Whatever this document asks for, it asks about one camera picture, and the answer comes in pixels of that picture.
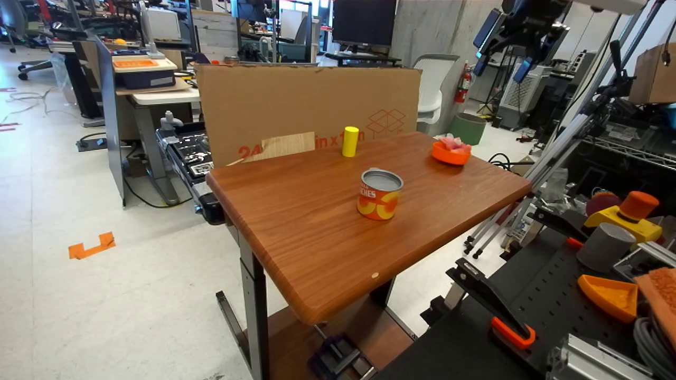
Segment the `orange bowl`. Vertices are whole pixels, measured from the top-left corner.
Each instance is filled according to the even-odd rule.
[[[471,153],[456,153],[446,149],[446,144],[438,141],[432,145],[432,157],[441,162],[453,165],[465,165]]]

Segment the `white floor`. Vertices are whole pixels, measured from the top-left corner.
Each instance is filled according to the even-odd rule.
[[[16,77],[20,61],[46,56],[3,45],[0,88],[44,94],[56,86],[52,70]],[[239,251],[227,230],[205,223],[190,203],[156,210],[132,199],[123,209],[106,151],[75,147],[103,129],[81,127],[58,89],[45,98],[49,113],[40,100],[6,102],[9,94],[0,92],[0,120],[35,106],[2,122],[19,125],[0,127],[15,128],[0,132],[0,379],[249,379],[214,297],[223,290],[243,321]],[[474,153],[521,159],[530,144],[517,136],[488,127]],[[132,186],[160,204],[147,179]],[[116,247],[69,260],[68,246],[97,245],[108,231]],[[420,312],[448,290],[444,271],[463,241],[397,278],[390,305],[418,334],[427,328]],[[477,265],[492,273],[500,252],[492,244]],[[270,281],[268,289],[273,313],[285,302]]]

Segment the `fire extinguisher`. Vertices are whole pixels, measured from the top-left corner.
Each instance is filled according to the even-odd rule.
[[[462,76],[458,83],[458,91],[456,92],[456,97],[454,99],[456,103],[464,103],[470,83],[472,83],[472,73],[469,70],[469,61],[465,61],[465,66],[462,69]]]

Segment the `wooden table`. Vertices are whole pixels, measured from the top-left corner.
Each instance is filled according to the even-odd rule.
[[[354,158],[325,148],[219,168],[207,176],[237,230],[246,334],[222,292],[217,298],[254,379],[270,377],[268,347],[276,346],[272,335],[268,345],[264,268],[304,324],[333,320],[355,302],[387,310],[397,274],[530,191],[525,179],[478,158],[464,167],[438,162],[431,157],[432,142],[411,133],[360,143]],[[390,170],[404,180],[389,221],[357,212],[360,176],[369,168]],[[400,335],[388,335],[392,343],[374,346],[401,352],[405,347],[392,347],[401,343]]]

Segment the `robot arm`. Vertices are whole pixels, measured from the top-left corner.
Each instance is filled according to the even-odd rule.
[[[622,14],[634,14],[647,0],[573,0],[591,6],[594,11],[607,9]],[[525,59],[514,75],[521,82],[532,67],[542,62],[566,26],[557,22],[571,0],[518,0],[509,14],[494,9],[481,27],[474,45],[479,49],[474,73],[480,76],[491,55],[510,45],[525,49]]]

